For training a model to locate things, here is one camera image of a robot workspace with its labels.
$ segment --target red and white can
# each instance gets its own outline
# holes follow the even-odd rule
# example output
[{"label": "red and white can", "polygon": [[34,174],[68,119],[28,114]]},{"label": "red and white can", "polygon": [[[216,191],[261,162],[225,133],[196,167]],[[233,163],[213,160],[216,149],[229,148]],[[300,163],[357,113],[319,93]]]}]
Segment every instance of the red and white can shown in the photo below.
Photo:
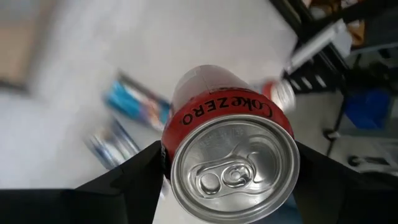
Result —
[{"label": "red and white can", "polygon": [[215,65],[196,67],[179,81],[162,144],[177,201],[207,222],[267,216],[290,195],[299,173],[282,110]]}]

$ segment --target white floor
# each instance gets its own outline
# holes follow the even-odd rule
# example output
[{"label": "white floor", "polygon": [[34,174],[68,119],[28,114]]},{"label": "white floor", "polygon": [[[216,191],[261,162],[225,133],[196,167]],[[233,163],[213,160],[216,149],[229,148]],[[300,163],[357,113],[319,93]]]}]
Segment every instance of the white floor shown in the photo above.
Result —
[{"label": "white floor", "polygon": [[[77,187],[105,172],[83,140],[109,119],[102,94],[117,69],[170,98],[206,63],[248,82],[278,77],[296,40],[266,0],[67,0],[44,36],[29,95],[0,94],[1,188]],[[155,222],[199,223],[172,194]]]}]

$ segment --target floor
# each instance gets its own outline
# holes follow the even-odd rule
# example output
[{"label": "floor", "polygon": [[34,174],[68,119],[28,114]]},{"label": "floor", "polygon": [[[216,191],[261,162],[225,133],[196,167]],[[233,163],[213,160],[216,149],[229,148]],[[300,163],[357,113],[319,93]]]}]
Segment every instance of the floor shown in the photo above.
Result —
[{"label": "floor", "polygon": [[[106,172],[84,140],[110,120],[102,94],[119,69],[170,98],[177,80],[200,64],[251,83],[276,78],[296,40],[264,0],[70,0],[51,24],[29,94],[0,94],[0,188],[71,188]],[[325,153],[321,130],[334,125],[340,103],[334,93],[298,96],[287,115],[296,139]],[[140,147],[160,136],[130,127]],[[202,223],[166,192],[154,223]]]}]

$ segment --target can rim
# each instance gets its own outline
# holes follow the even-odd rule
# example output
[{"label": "can rim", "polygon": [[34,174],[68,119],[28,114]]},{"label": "can rim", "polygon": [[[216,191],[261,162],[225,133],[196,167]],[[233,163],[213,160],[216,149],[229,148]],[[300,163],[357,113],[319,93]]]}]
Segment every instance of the can rim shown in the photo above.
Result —
[{"label": "can rim", "polygon": [[[290,146],[290,150],[292,153],[292,167],[289,169],[288,178],[286,184],[282,187],[280,192],[276,195],[277,200],[270,204],[264,205],[260,209],[256,209],[256,211],[243,210],[239,213],[239,215],[228,215],[225,212],[216,212],[216,211],[209,211],[204,209],[203,207],[198,206],[197,204],[193,203],[188,197],[186,190],[183,189],[181,179],[179,179],[178,169],[176,167],[181,165],[181,158],[184,152],[187,150],[187,146],[195,139],[195,136],[199,135],[202,131],[205,130],[208,126],[212,124],[228,121],[228,120],[241,120],[241,121],[257,121],[261,122],[263,126],[270,126],[275,129],[284,139],[286,145]],[[171,185],[172,191],[177,199],[177,202],[180,206],[189,214],[202,219],[206,222],[211,223],[251,223],[256,220],[262,219],[275,210],[277,210],[289,197],[292,193],[297,179],[299,177],[299,169],[300,169],[300,154],[297,148],[297,145],[293,139],[293,137],[279,124],[276,122],[263,118],[261,116],[252,115],[252,114],[230,114],[227,116],[219,116],[213,118],[200,126],[196,127],[192,130],[180,143],[176,150],[176,154],[172,163],[171,168]]]}]

